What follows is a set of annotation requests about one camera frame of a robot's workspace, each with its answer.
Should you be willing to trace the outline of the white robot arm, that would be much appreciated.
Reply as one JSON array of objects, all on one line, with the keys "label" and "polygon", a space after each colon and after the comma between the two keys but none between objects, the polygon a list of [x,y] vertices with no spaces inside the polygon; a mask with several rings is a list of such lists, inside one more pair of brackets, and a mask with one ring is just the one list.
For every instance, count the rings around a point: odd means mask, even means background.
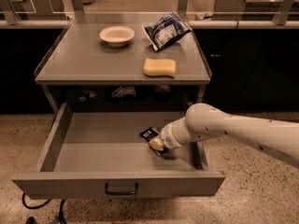
[{"label": "white robot arm", "polygon": [[191,105],[186,115],[170,122],[149,139],[158,152],[228,135],[273,158],[299,167],[299,124],[225,113],[207,104]]}]

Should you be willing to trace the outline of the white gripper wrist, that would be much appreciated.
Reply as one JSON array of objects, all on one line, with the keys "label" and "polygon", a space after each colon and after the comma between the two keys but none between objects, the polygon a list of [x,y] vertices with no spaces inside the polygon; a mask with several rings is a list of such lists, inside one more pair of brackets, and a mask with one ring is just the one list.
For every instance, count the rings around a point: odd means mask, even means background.
[{"label": "white gripper wrist", "polygon": [[171,123],[164,126],[160,132],[161,138],[156,136],[150,139],[150,147],[158,151],[163,151],[164,148],[171,150],[181,148],[182,144],[175,138],[172,128],[173,125]]}]

